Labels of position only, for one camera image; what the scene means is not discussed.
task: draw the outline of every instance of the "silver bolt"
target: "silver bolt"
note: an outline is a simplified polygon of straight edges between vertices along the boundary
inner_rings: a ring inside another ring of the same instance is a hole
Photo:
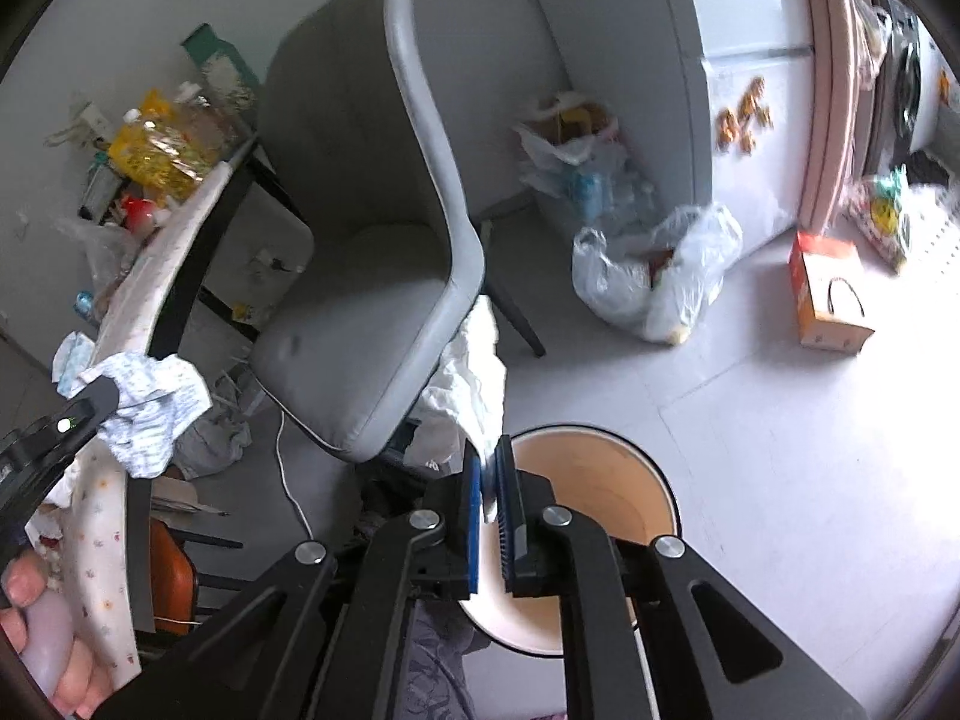
[[[544,518],[547,525],[563,528],[563,526],[570,524],[573,514],[570,514],[570,509],[565,509],[563,506],[548,506],[541,513],[541,517]]]
[[[686,545],[676,536],[661,536],[654,544],[656,550],[664,557],[683,557]]]
[[[326,557],[326,547],[318,541],[304,541],[294,550],[294,557],[304,565],[316,565]]]
[[[440,524],[440,514],[433,509],[417,509],[410,512],[410,524],[418,531],[432,531]]]

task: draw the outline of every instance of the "human hand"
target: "human hand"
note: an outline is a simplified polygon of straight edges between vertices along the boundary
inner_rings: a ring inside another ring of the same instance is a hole
[[[46,565],[32,550],[11,562],[3,573],[3,590],[14,608],[0,610],[0,627],[17,654],[23,652],[29,636],[20,611],[37,603],[46,586]],[[88,720],[110,693],[113,685],[107,669],[97,663],[88,646],[74,637],[64,673],[50,697],[51,704],[64,716],[73,713]]]

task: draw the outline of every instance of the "washing machine door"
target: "washing machine door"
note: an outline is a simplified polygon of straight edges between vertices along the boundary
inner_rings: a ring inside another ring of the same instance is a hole
[[[905,159],[907,154],[899,152],[904,145],[909,151],[913,129],[917,125],[917,112],[920,109],[920,55],[916,43],[912,41],[906,44],[896,68],[893,103],[894,129],[898,139],[896,158]]]

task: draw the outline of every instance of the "triangular cutout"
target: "triangular cutout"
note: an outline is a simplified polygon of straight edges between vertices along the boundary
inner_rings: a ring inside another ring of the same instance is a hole
[[[715,587],[695,584],[693,600],[707,625],[723,674],[734,685],[745,683],[784,662],[784,655],[733,608]]]

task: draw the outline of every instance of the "white wall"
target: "white wall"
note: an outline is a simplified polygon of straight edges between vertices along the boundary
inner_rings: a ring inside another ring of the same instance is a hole
[[[86,162],[42,146],[64,127],[71,95],[118,121],[150,86],[195,76],[179,41],[204,21],[262,77],[283,34],[324,1],[54,1],[0,83],[0,327],[45,364],[83,328],[72,303],[88,269],[50,218],[75,213]],[[426,74],[477,211],[520,189],[515,109],[563,88],[563,65],[535,0],[415,1]]]

